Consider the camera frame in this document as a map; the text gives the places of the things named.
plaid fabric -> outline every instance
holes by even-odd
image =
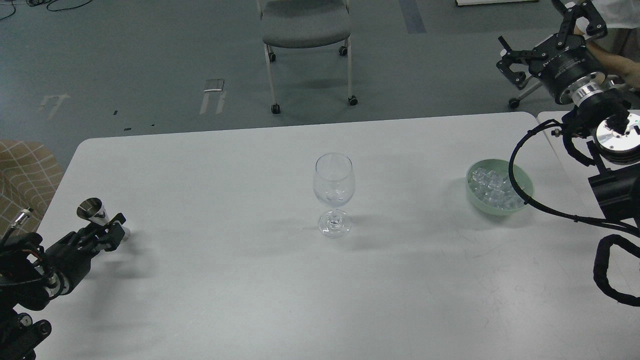
[[[21,232],[36,231],[62,180],[51,151],[38,142],[0,140],[0,235],[20,210],[33,208]]]

chair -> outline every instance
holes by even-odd
[[[24,208],[32,209],[32,219],[15,234],[36,231],[62,175],[60,164],[41,143],[0,140],[0,236]]]
[[[269,85],[273,104],[271,112],[280,113],[280,105],[273,84],[271,63],[276,61],[274,47],[305,49],[344,41],[339,54],[347,56],[348,103],[356,105],[358,99],[351,89],[351,21],[349,0],[270,0],[264,7],[257,0],[262,41],[267,62]]]

bowl of ice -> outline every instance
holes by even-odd
[[[481,211],[498,216],[515,213],[525,207],[509,180],[509,162],[498,159],[478,161],[467,171],[467,197]],[[525,193],[533,196],[531,178],[517,165],[513,175]]]

floor marking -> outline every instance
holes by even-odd
[[[202,105],[200,106],[200,114],[204,114],[207,112],[207,106],[209,105],[209,92],[204,93],[204,97],[202,98]]]
[[[420,10],[415,0],[398,0],[398,2],[404,17],[406,32],[409,34],[426,33],[427,30],[424,28],[422,16],[420,16]]]
[[[225,106],[225,100],[227,99],[227,92],[223,91],[220,93],[220,100],[218,100],[218,109],[216,109],[216,114],[222,112],[222,108]]]
[[[44,110],[44,108],[47,106],[47,103],[49,102],[49,99],[57,99],[58,101],[56,101],[56,104],[51,108],[51,111],[49,112],[49,116],[47,116],[47,120],[51,120],[53,119],[53,116],[55,116],[56,112],[58,112],[58,109],[60,108],[60,105],[62,105],[62,102],[65,99],[69,98],[71,98],[69,94],[45,95],[45,97],[42,98],[42,102],[38,106],[38,111]]]

white table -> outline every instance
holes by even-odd
[[[88,197],[131,239],[35,320],[39,359],[624,359],[640,313],[591,278],[592,228],[465,198],[508,158],[526,113],[101,138],[83,142],[40,226],[84,226]],[[315,160],[351,157],[354,221],[317,230]],[[518,164],[538,198],[584,207],[547,140]]]

